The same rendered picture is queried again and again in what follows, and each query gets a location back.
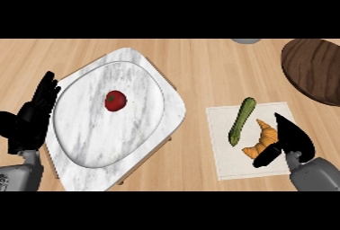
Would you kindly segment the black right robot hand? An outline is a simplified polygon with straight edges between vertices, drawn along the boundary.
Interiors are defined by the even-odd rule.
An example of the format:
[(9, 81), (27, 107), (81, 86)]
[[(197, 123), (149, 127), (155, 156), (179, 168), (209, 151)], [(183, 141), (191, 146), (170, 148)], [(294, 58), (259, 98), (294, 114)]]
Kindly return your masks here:
[(303, 129), (280, 113), (275, 114), (275, 118), (278, 141), (266, 147), (254, 159), (253, 166), (254, 168), (268, 166), (281, 153), (285, 153), (287, 165), (293, 171), (315, 157), (315, 146)]

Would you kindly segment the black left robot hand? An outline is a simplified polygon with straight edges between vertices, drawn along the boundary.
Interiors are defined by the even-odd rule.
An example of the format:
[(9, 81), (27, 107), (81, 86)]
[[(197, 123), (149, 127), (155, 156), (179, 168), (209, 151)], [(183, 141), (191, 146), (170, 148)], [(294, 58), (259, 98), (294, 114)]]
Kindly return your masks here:
[(33, 99), (25, 102), (16, 114), (0, 111), (0, 136), (8, 139), (8, 153), (39, 150), (46, 142), (50, 113), (61, 87), (55, 73), (47, 71), (37, 85)]

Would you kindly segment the golden croissant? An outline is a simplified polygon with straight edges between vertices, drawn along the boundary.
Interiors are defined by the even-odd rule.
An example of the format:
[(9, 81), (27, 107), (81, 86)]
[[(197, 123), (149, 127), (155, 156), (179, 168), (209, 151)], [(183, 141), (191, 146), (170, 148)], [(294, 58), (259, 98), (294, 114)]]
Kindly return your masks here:
[(256, 120), (260, 127), (260, 137), (254, 146), (243, 149), (244, 154), (256, 159), (260, 153), (265, 151), (268, 146), (278, 142), (278, 131), (277, 129), (260, 119)]

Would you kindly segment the white cloth placemat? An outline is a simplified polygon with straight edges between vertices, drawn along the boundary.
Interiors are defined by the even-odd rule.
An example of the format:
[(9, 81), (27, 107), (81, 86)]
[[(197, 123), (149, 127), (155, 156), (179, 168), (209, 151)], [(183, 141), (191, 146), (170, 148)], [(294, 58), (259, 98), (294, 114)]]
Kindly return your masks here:
[(278, 112), (284, 118), (294, 121), (287, 102), (259, 103), (246, 121), (241, 132), (241, 140), (237, 146), (229, 143), (229, 130), (237, 119), (240, 105), (212, 107), (206, 109), (210, 128), (210, 139), (216, 158), (217, 179), (232, 180), (254, 178), (290, 173), (284, 155), (260, 168), (254, 168), (253, 159), (244, 154), (243, 149), (257, 144), (260, 138), (260, 127), (257, 119), (277, 128), (274, 113)]

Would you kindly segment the white marble bowl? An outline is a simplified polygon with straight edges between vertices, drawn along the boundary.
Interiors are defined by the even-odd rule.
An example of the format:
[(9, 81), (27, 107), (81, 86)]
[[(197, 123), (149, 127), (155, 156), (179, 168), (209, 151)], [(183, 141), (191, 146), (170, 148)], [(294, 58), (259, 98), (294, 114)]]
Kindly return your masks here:
[[(120, 91), (127, 99), (118, 111), (105, 108), (111, 91)], [(87, 168), (114, 164), (149, 138), (163, 114), (164, 95), (149, 72), (127, 61), (96, 67), (64, 88), (53, 110), (67, 156)]]

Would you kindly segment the green zucchini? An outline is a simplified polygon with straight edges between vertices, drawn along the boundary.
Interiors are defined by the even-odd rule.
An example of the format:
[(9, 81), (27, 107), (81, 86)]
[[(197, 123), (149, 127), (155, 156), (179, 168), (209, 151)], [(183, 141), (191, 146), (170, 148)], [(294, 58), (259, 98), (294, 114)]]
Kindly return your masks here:
[(229, 130), (229, 144), (232, 146), (237, 146), (241, 140), (243, 126), (253, 113), (254, 108), (256, 108), (256, 99), (253, 97), (247, 97), (243, 100), (243, 105), (238, 111), (237, 119), (234, 121), (231, 130)]

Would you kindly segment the red tomato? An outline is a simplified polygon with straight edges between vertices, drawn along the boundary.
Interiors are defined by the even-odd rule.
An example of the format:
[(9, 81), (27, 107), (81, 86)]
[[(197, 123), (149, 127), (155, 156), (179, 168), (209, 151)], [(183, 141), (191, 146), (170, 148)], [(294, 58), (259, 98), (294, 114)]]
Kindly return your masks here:
[(118, 111), (127, 103), (124, 94), (120, 91), (111, 91), (105, 98), (105, 108), (108, 111)]

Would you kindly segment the dark brown wooden board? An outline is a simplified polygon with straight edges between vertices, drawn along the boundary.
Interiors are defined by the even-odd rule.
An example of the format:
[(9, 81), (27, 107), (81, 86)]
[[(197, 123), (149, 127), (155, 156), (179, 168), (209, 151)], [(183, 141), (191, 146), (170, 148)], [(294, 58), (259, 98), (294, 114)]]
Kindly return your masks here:
[(322, 39), (291, 40), (281, 50), (281, 70), (309, 99), (340, 107), (340, 45)]

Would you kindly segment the white marble cutting board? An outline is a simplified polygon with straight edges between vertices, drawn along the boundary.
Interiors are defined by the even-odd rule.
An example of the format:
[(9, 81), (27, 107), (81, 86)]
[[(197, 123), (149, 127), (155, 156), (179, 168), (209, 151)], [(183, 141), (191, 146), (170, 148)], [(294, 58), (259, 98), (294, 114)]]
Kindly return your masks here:
[(59, 80), (61, 92), (83, 74), (89, 73), (96, 67), (104, 66), (114, 61), (132, 62), (149, 72), (164, 95), (164, 114), (161, 122), (144, 144), (124, 159), (105, 167), (87, 168), (71, 160), (61, 148), (53, 126), (52, 111), (49, 130), (46, 134), (46, 148), (65, 190), (107, 190), (118, 181), (124, 179), (144, 160), (148, 159), (157, 147), (161, 146), (164, 141), (170, 138), (185, 119), (185, 102), (173, 85), (170, 85), (167, 82), (163, 74), (149, 60), (132, 48), (117, 49), (112, 53), (104, 55), (87, 66), (78, 69), (71, 75), (64, 77), (62, 80)]

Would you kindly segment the grey round object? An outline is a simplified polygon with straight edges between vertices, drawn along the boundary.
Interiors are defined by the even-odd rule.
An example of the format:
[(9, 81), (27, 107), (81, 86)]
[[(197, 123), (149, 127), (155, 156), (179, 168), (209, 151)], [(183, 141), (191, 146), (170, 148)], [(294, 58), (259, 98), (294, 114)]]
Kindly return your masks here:
[(231, 39), (232, 41), (235, 41), (240, 44), (256, 44), (260, 39)]

